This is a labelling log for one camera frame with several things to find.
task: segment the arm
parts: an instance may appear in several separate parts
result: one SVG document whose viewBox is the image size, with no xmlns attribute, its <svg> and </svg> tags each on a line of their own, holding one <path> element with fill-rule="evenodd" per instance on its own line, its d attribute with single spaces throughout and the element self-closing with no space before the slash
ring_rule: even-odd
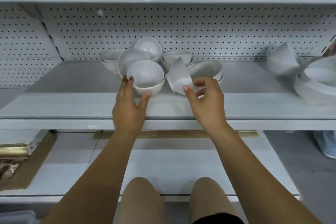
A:
<svg viewBox="0 0 336 224">
<path fill-rule="evenodd" d="M 218 82 L 212 78 L 198 78 L 195 84 L 206 85 L 206 89 L 194 93 L 184 86 L 192 111 L 212 139 L 249 223 L 321 224 L 271 175 L 227 124 L 224 97 Z"/>
<path fill-rule="evenodd" d="M 127 81 L 124 77 L 113 108 L 115 133 L 41 224 L 113 222 L 128 158 L 144 124 L 150 95 L 151 92 L 145 93 L 137 107 L 133 79 Z"/>
</svg>

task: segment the person's right hand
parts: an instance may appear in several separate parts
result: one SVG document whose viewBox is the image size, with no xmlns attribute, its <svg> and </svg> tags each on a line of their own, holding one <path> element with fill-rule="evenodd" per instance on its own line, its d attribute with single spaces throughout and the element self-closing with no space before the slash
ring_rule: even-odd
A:
<svg viewBox="0 0 336 224">
<path fill-rule="evenodd" d="M 192 112 L 208 134 L 214 133 L 227 126 L 224 112 L 224 95 L 219 87 L 218 81 L 211 77 L 202 77 L 194 80 L 198 87 L 206 86 L 196 93 L 188 85 L 183 89 L 189 100 Z"/>
</svg>

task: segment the black shorts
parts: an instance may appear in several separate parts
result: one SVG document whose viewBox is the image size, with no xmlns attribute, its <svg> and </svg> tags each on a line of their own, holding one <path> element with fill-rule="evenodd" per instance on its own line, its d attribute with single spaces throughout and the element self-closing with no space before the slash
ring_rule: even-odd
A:
<svg viewBox="0 0 336 224">
<path fill-rule="evenodd" d="M 193 224 L 244 224 L 237 216 L 229 213 L 217 213 L 198 219 Z"/>
</svg>

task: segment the bare leg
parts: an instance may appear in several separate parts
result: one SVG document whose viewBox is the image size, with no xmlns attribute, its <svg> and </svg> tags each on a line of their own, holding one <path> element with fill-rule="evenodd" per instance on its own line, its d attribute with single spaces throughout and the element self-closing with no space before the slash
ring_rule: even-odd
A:
<svg viewBox="0 0 336 224">
<path fill-rule="evenodd" d="M 118 224 L 166 224 L 163 201 L 149 180 L 136 177 L 121 197 Z"/>
<path fill-rule="evenodd" d="M 191 192 L 191 223 L 217 213 L 229 213 L 238 216 L 236 209 L 221 186 L 209 177 L 202 177 L 196 181 Z"/>
</svg>

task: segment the forearm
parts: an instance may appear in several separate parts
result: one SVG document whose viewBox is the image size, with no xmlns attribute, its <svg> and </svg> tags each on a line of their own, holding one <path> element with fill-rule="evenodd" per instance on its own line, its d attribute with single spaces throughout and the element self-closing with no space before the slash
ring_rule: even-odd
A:
<svg viewBox="0 0 336 224">
<path fill-rule="evenodd" d="M 116 132 L 99 156 L 42 221 L 48 224 L 112 223 L 137 134 Z"/>
<path fill-rule="evenodd" d="M 259 162 L 228 125 L 210 135 L 230 182 L 252 223 L 320 223 Z"/>
</svg>

